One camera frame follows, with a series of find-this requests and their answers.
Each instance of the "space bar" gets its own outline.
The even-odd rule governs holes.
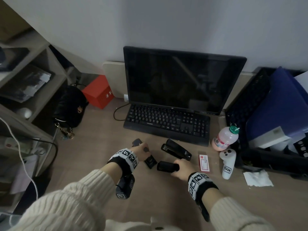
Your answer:
[[[139,124],[143,124],[143,125],[147,125],[147,126],[160,127],[160,124],[151,123],[151,122],[140,121]]]

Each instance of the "black handbag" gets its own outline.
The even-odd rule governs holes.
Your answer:
[[[66,87],[52,116],[54,124],[65,137],[72,139],[75,136],[73,128],[81,123],[88,104],[87,98],[76,86]]]

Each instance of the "ribbed sleeve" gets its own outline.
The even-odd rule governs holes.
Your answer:
[[[94,170],[79,182],[38,199],[10,230],[104,230],[102,208],[114,192],[111,177]]]
[[[273,231],[265,219],[254,216],[231,197],[220,199],[210,213],[211,223],[217,231]]]

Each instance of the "computer monitor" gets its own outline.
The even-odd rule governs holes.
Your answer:
[[[247,58],[125,46],[132,104],[219,115]]]

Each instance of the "gold chain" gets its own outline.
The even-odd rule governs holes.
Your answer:
[[[74,138],[75,134],[73,134],[72,128],[68,128],[69,131],[67,131],[67,130],[65,130],[64,128],[62,128],[62,127],[60,126],[59,123],[55,123],[55,125],[56,125],[56,127],[59,128],[62,132],[66,133],[66,134],[67,134],[67,137],[68,137],[69,139]]]

